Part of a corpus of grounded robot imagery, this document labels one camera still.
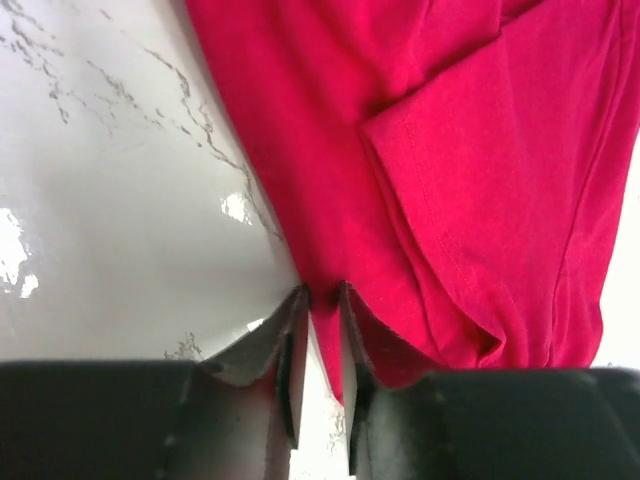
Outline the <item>red t shirt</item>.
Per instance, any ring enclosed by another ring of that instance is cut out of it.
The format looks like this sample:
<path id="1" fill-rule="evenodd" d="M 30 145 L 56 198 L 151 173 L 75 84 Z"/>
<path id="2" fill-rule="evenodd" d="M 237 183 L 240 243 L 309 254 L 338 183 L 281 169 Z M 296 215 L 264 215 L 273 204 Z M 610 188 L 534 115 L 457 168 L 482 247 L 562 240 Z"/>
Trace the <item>red t shirt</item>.
<path id="1" fill-rule="evenodd" d="M 587 367 L 639 130 L 635 1 L 190 1 L 329 383 L 341 283 L 438 369 Z"/>

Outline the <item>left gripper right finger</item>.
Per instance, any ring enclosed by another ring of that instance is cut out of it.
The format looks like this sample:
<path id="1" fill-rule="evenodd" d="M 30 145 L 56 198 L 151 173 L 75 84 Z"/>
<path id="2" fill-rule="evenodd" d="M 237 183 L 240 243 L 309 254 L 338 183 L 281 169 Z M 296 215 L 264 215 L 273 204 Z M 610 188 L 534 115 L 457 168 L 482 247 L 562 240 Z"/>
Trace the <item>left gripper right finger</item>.
<path id="1" fill-rule="evenodd" d="M 349 471 L 359 479 L 635 479 L 639 374 L 439 370 L 339 290 Z"/>

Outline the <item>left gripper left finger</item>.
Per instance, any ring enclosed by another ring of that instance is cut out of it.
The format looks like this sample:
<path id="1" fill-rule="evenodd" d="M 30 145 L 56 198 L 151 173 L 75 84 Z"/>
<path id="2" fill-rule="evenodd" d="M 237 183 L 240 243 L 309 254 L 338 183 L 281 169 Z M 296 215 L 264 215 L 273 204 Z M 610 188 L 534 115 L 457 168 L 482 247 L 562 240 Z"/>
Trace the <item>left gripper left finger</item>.
<path id="1" fill-rule="evenodd" d="M 310 294 L 193 360 L 1 366 L 5 479 L 285 479 L 299 442 Z"/>

